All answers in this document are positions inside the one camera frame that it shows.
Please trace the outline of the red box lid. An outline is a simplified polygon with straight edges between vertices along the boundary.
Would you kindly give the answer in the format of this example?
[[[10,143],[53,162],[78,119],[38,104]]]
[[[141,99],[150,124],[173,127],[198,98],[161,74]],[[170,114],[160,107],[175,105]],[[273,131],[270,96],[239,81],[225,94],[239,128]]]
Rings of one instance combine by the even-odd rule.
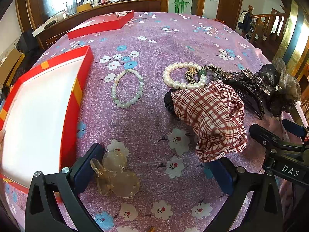
[[[133,10],[98,15],[69,30],[67,36],[69,39],[74,39],[90,34],[121,29],[133,17]]]

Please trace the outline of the wooden stair railing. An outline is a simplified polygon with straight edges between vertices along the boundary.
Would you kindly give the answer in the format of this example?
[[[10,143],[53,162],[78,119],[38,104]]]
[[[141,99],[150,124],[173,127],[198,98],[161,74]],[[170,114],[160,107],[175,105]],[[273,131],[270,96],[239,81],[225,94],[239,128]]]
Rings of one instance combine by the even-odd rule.
[[[286,22],[288,21],[289,8],[282,7],[283,12],[272,9],[270,14],[252,15],[252,21],[246,39],[250,43],[276,42],[281,43]]]

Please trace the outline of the clear amber hair clip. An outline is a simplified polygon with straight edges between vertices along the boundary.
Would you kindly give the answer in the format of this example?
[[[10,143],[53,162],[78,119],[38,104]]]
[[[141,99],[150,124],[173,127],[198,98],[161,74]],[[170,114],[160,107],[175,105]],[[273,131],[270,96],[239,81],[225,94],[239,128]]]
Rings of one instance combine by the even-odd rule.
[[[139,191],[139,179],[134,172],[125,169],[127,159],[119,150],[108,151],[101,162],[92,158],[90,165],[97,174],[96,184],[101,195],[113,193],[127,199]]]

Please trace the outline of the cardboard box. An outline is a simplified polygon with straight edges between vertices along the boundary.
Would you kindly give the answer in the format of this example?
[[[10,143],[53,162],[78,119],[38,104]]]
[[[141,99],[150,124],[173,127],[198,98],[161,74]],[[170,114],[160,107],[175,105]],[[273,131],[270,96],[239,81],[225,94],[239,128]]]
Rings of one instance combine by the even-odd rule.
[[[16,48],[13,48],[11,52],[8,54],[4,62],[1,64],[0,69],[0,83],[1,83],[1,89],[5,87],[7,84],[7,81],[10,78],[10,75],[13,71],[15,71],[25,58],[25,55],[21,53]]]

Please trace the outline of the brown wooden door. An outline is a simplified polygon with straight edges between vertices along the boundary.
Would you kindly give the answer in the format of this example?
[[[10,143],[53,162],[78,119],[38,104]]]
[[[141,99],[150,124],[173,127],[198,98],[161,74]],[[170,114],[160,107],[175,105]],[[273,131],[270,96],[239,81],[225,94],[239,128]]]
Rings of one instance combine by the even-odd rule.
[[[219,0],[216,19],[236,29],[243,0]]]

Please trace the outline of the open red gift box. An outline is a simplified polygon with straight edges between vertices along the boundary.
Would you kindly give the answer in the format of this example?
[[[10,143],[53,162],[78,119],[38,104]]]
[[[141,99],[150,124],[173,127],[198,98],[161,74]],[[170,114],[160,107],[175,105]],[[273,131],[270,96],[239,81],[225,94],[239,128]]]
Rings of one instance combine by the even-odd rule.
[[[92,63],[90,46],[37,65],[15,83],[1,110],[1,178],[27,193],[36,171],[76,160],[77,119]]]

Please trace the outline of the black rhinestone hair comb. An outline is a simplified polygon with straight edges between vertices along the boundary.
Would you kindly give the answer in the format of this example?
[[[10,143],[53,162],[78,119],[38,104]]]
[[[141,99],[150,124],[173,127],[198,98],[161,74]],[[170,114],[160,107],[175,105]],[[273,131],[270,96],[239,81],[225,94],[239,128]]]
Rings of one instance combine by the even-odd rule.
[[[236,91],[246,109],[255,113],[260,120],[264,118],[263,97],[269,96],[270,91],[261,77],[249,69],[242,69],[240,72],[219,70],[216,76]]]

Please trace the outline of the red plaid scrunchie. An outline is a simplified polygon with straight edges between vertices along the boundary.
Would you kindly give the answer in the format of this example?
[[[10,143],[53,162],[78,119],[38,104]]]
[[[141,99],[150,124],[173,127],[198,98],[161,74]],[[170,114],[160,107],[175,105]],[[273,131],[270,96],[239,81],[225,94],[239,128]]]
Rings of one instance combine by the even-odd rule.
[[[221,80],[205,87],[171,93],[176,116],[197,135],[196,155],[207,163],[247,147],[244,103],[236,91]]]

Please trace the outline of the purple floral bedspread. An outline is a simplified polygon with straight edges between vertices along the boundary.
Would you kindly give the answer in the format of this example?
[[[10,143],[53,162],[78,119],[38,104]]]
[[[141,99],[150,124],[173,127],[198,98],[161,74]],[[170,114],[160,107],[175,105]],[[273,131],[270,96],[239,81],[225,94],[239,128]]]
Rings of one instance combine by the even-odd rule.
[[[227,26],[182,14],[136,13],[122,29],[70,40],[61,37],[38,59],[89,45],[93,60],[77,121],[76,154],[94,143],[120,149],[140,179],[129,198],[100,195],[91,180],[80,200],[104,231],[203,231],[226,195],[204,171],[196,136],[171,116],[163,98],[170,64],[214,64],[257,72],[268,61]]]

